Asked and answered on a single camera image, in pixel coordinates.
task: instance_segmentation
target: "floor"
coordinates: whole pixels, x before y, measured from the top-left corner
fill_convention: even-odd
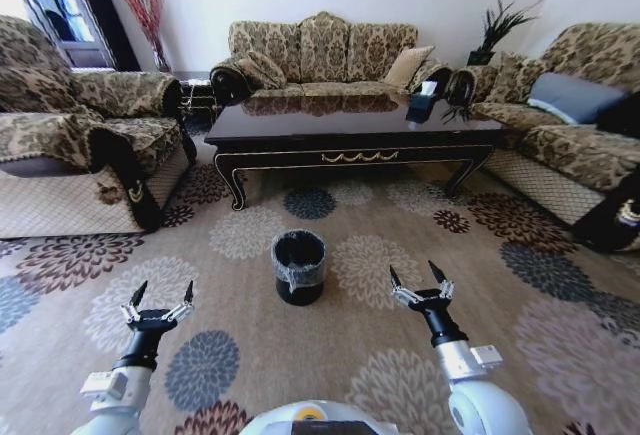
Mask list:
[[[143,307],[172,306],[189,280],[196,304],[162,341],[145,433],[237,433],[313,398],[455,433],[424,320],[389,295],[390,264],[410,288],[432,287],[428,259],[455,281],[451,314],[471,343],[502,353],[492,379],[536,434],[640,433],[638,256],[574,244],[484,174],[449,200],[439,164],[250,172],[249,208],[233,212],[202,136],[158,232],[0,242],[0,434],[88,420],[78,390],[124,348],[118,306],[144,280]],[[328,246],[325,293],[304,308],[274,286],[270,242],[291,228]]]

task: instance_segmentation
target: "small trash bin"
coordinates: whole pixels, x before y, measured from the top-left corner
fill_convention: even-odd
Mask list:
[[[324,241],[307,230],[278,235],[271,245],[276,290],[285,302],[305,306],[315,302],[324,289]]]

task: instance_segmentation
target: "beige pillow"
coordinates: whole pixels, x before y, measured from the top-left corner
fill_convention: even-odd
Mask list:
[[[407,88],[413,76],[436,47],[405,48],[391,65],[387,76],[382,80],[398,88]]]
[[[237,63],[245,76],[259,87],[275,90],[287,85],[287,77],[282,69],[260,52],[251,50]]]
[[[520,103],[526,101],[534,82],[551,66],[536,58],[525,58],[517,53],[503,53],[500,71],[491,92],[484,100],[488,103]]]

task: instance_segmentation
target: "throw pillow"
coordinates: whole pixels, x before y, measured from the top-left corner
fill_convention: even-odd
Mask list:
[[[67,74],[43,68],[0,68],[0,107],[6,112],[60,112],[75,107]]]
[[[640,92],[614,103],[598,115],[598,130],[640,139]]]
[[[420,65],[427,59],[436,47],[405,48],[396,58],[389,69],[389,73],[382,80],[398,88],[407,88],[413,80]]]
[[[527,103],[576,125],[594,123],[601,112],[626,97],[618,88],[560,73],[545,73],[533,84]]]
[[[252,82],[267,90],[276,90],[287,85],[287,77],[282,69],[260,52],[250,50],[245,58],[238,61],[238,65]]]
[[[525,58],[517,53],[503,53],[500,70],[485,102],[525,102],[533,83],[550,69],[550,65],[543,60]]]

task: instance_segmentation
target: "dark wooden coffee table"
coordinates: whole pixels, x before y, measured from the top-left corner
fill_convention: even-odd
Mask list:
[[[251,98],[227,107],[205,138],[214,164],[245,207],[239,170],[463,162],[449,180],[452,196],[500,145],[505,127],[451,112],[445,100],[429,112],[387,96]]]

